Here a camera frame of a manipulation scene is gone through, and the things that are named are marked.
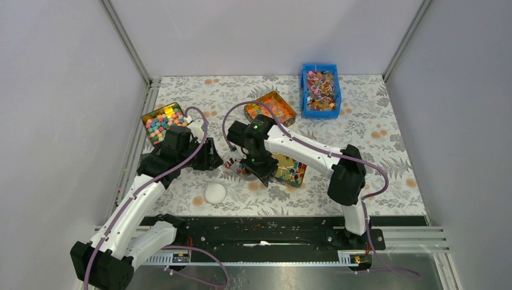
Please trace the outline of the white jar lid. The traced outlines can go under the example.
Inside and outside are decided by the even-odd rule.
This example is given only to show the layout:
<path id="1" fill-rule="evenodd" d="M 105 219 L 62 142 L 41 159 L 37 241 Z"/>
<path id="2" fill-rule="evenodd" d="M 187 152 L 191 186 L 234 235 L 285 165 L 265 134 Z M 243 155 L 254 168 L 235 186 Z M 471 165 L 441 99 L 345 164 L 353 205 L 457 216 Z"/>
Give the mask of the white jar lid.
<path id="1" fill-rule="evenodd" d="M 220 204 L 226 198 L 226 188 L 218 183 L 213 183 L 205 188 L 205 200 L 209 204 Z"/>

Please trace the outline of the metal scoop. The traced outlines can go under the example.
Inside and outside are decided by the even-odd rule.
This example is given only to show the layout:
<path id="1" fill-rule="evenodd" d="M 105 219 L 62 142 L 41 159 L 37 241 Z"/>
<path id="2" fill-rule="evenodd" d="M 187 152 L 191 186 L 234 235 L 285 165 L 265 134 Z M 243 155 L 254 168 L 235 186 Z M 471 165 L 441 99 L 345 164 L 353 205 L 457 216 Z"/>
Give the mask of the metal scoop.
<path id="1" fill-rule="evenodd" d="M 251 157 L 246 157 L 240 160 L 240 164 L 245 168 L 245 170 L 256 178 L 261 178 L 263 176 L 263 168 L 264 162 L 256 160 Z"/>

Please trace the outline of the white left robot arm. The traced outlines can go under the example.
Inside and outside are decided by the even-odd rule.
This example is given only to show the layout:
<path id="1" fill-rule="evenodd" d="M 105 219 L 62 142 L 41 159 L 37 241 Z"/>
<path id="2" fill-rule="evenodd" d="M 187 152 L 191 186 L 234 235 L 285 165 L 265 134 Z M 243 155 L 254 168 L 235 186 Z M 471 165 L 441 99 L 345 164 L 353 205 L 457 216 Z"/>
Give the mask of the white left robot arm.
<path id="1" fill-rule="evenodd" d="M 72 264 L 84 289 L 126 289 L 135 271 L 161 249 L 191 251 L 187 223 L 172 214 L 160 217 L 139 237 L 132 235 L 182 169 L 209 171 L 221 165 L 207 129 L 199 121 L 171 127 L 164 140 L 141 159 L 129 191 L 112 216 L 89 242 L 72 246 Z"/>

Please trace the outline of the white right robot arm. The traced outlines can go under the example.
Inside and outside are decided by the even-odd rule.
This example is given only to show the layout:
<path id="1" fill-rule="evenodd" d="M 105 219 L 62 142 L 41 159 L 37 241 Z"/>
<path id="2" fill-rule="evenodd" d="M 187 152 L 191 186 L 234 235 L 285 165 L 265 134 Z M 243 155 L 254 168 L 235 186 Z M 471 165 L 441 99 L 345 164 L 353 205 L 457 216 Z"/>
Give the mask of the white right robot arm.
<path id="1" fill-rule="evenodd" d="M 226 139 L 229 146 L 242 155 L 241 164 L 264 185 L 268 185 L 277 172 L 275 153 L 299 161 L 328 178 L 327 194 L 341 206 L 347 243 L 361 249 L 370 241 L 360 201 L 366 168 L 360 161 L 358 148 L 348 145 L 341 149 L 321 144 L 295 134 L 265 115 L 258 115 L 249 124 L 233 122 Z"/>

